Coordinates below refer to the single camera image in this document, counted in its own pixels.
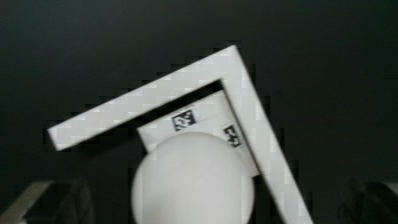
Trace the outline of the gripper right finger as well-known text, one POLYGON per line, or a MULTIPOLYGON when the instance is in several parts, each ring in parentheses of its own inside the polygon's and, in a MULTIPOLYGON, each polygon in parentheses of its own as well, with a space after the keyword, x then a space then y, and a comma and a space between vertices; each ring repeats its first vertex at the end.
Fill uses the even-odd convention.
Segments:
POLYGON ((349 180, 338 220, 340 224, 398 224, 398 182, 349 180))

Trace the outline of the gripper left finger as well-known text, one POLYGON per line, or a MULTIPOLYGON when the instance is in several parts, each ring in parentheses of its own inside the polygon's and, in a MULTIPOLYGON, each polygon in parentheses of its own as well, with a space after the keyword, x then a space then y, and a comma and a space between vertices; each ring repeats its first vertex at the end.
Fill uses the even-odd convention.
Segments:
POLYGON ((0 213, 0 224, 95 224, 88 182, 34 182, 0 213))

